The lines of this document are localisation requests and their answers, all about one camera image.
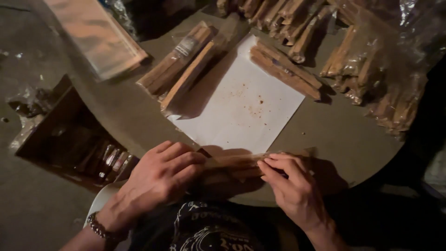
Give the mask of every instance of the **silver bracelet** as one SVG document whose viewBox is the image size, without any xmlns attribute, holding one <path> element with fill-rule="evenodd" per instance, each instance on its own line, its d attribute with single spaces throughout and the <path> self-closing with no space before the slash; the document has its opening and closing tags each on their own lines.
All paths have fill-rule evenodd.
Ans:
<svg viewBox="0 0 446 251">
<path fill-rule="evenodd" d="M 121 242 L 127 238 L 128 231 L 117 232 L 117 233 L 106 231 L 105 227 L 101 223 L 99 223 L 99 221 L 96 219 L 97 214 L 98 214 L 98 211 L 90 214 L 87 218 L 87 223 L 88 223 L 88 225 L 90 225 L 93 232 L 95 232 L 101 238 L 110 240 L 112 242 Z"/>
</svg>

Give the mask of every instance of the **open box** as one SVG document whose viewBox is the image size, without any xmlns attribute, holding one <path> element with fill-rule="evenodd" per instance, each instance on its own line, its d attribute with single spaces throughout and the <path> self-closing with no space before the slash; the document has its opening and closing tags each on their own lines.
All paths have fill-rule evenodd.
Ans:
<svg viewBox="0 0 446 251">
<path fill-rule="evenodd" d="M 95 161 L 96 164 L 94 166 L 95 170 L 90 174 L 87 174 L 88 170 L 79 171 L 79 169 L 76 169 L 76 167 L 72 167 L 71 165 L 54 164 L 55 158 L 63 159 L 62 161 L 64 161 L 67 157 L 71 157 L 70 151 L 64 152 L 64 144 L 66 141 L 60 141 L 57 144 L 54 144 L 54 142 L 50 140 L 56 137 L 54 133 L 57 132 L 61 126 L 71 128 L 72 125 L 75 125 L 76 128 L 81 128 L 81 130 L 77 130 L 82 132 L 78 135 L 89 134 L 89 131 L 94 131 L 95 138 L 98 138 L 98 135 L 100 135 L 100 140 L 104 140 L 106 144 L 107 142 L 110 142 L 116 146 L 116 149 L 121 150 L 121 152 L 116 155 L 120 155 L 121 153 L 124 154 L 126 150 L 107 133 L 94 115 L 88 110 L 75 88 L 71 85 L 70 78 L 67 75 L 63 76 L 58 85 L 54 88 L 53 93 L 60 98 L 58 98 L 53 109 L 33 128 L 31 133 L 17 149 L 15 155 L 32 162 L 48 172 L 56 174 L 94 192 L 98 192 L 108 183 L 128 179 L 132 169 L 138 162 L 138 159 L 131 154 L 128 154 L 128 156 L 125 157 L 125 161 L 120 163 L 121 166 L 119 172 L 115 173 L 113 176 L 110 175 L 110 179 L 108 179 L 108 174 L 112 172 L 110 168 L 113 167 L 115 163 L 118 165 L 118 158 L 114 158 L 113 164 L 109 164 L 109 170 L 105 174 L 106 177 L 103 177 L 102 179 L 98 177 L 100 170 L 97 167 L 102 168 L 103 166 L 103 163 L 101 163 L 100 160 L 94 159 L 94 155 L 100 153 L 99 150 L 97 150 L 99 144 L 92 149 L 83 150 L 84 155 L 81 159 L 87 163 Z M 76 144 L 78 141 L 85 141 L 84 137 L 76 138 L 72 136 L 71 138 L 75 138 L 74 141 L 71 141 L 73 144 Z M 76 147 L 77 149 L 82 149 L 83 145 Z M 66 148 L 74 149 L 75 147 L 67 146 Z M 60 156 L 54 158 L 54 152 L 60 154 Z"/>
</svg>

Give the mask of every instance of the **hand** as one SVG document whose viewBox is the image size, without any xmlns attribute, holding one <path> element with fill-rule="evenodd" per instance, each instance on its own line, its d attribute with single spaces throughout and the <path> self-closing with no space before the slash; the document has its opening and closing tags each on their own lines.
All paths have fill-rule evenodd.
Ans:
<svg viewBox="0 0 446 251">
<path fill-rule="evenodd" d="M 316 183 L 298 157 L 288 154 L 271 154 L 258 162 L 265 174 L 261 178 L 273 189 L 277 205 L 302 230 L 311 231 L 328 224 L 328 216 Z M 271 167 L 283 170 L 288 179 Z"/>
<path fill-rule="evenodd" d="M 98 213 L 98 221 L 108 231 L 118 231 L 141 214 L 176 201 L 202 172 L 205 161 L 205 156 L 179 142 L 166 141 L 149 150 Z"/>
</svg>

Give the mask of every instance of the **white paper sheet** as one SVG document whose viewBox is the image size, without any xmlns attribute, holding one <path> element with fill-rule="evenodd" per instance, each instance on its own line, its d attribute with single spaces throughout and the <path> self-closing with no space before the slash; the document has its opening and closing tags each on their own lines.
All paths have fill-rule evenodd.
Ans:
<svg viewBox="0 0 446 251">
<path fill-rule="evenodd" d="M 251 62 L 255 43 L 248 35 L 189 92 L 192 118 L 168 117 L 212 156 L 266 152 L 305 98 Z"/>
</svg>

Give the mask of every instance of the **round table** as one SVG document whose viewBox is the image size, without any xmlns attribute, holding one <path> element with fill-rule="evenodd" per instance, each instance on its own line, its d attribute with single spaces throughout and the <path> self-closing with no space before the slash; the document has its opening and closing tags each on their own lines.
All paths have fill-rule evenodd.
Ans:
<svg viewBox="0 0 446 251">
<path fill-rule="evenodd" d="M 171 32 L 140 45 L 154 57 L 153 65 L 156 65 L 174 48 L 177 39 L 173 39 L 172 35 L 189 31 L 201 20 L 211 22 L 216 28 L 222 22 L 221 18 L 197 12 Z M 242 23 L 238 29 L 246 28 L 247 25 Z M 319 73 L 330 52 L 342 39 L 341 32 L 326 35 L 315 55 L 314 67 L 307 69 Z M 161 115 L 159 103 L 135 84 L 150 67 L 136 69 L 131 76 L 118 80 L 97 83 L 91 73 L 81 70 L 85 65 L 81 57 L 66 50 L 64 54 L 70 62 L 69 74 L 73 85 L 82 100 L 105 129 L 131 153 L 141 157 L 165 140 L 194 144 Z M 316 147 L 317 158 L 325 163 L 316 173 L 322 177 L 321 183 L 326 187 L 324 194 L 353 187 L 370 178 L 402 146 L 401 142 L 386 134 L 384 128 L 376 125 L 375 120 L 364 116 L 366 108 L 352 105 L 351 100 L 340 93 L 330 98 L 330 104 L 316 103 L 306 98 L 270 146 L 270 151 L 289 152 Z M 275 206 L 268 185 L 237 195 L 232 201 Z"/>
</svg>

